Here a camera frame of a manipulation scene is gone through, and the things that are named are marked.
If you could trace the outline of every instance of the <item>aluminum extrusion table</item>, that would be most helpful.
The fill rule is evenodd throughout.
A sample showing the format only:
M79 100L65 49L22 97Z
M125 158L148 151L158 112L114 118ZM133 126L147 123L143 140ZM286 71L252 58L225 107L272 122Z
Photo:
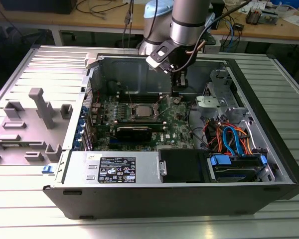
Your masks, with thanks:
M0 124L7 100L25 100L42 87L53 106L76 101L86 75L84 58L97 48L41 46L31 49L0 91ZM224 54L236 60L264 109L299 164L299 86L275 59L266 55ZM277 201L254 215L190 218L70 220L46 197L52 177L42 166L0 166L0 238L298 238L299 195Z

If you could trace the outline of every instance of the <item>blue cable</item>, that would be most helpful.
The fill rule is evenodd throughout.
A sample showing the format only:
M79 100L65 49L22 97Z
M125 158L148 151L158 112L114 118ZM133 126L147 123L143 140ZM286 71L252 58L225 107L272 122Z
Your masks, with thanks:
M239 155L244 155L244 151L243 151L243 149L241 148L240 143L239 143L239 136L238 136L238 133L237 133L237 131L234 129L234 127L228 126L228 127L224 128L224 131L223 131L223 141L224 141L224 145L225 145L225 147L231 152L231 154L232 154L233 156L235 155L235 151L234 151L234 150L228 145L228 143L227 143L227 131L228 131L228 130L231 130L231 131L234 133L238 154L239 154Z
M229 43L229 46L227 47L226 49L226 52L229 51L229 49L233 46L233 41L234 41L234 28L233 28L233 25L231 24L230 21L226 20L226 19L223 19L223 21L227 22L229 25L230 25L230 29L231 29L231 39L230 39L230 43Z

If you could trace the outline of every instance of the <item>white label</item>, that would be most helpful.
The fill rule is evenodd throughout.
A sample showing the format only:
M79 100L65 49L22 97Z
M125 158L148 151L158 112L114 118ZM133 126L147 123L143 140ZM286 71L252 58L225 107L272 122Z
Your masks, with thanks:
M87 161L90 161L90 160L100 160L102 157L102 154L101 153L88 153L86 154L86 159Z

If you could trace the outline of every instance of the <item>black box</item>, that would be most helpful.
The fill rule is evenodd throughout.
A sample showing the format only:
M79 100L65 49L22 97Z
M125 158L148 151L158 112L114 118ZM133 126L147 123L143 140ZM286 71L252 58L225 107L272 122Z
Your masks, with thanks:
M223 14L223 10L225 7L225 2L223 0L211 0L210 3L213 5L213 13L215 13L215 18ZM214 23L211 26L211 29L216 30L218 28L218 25L219 25L219 21Z
M70 14L77 0L0 0L7 11L35 11Z

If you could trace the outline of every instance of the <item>power supply label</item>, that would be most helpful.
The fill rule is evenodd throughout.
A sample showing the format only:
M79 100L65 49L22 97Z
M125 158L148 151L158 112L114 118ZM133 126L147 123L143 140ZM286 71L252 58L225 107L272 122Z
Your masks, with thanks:
M98 181L99 183L135 183L135 157L101 158Z

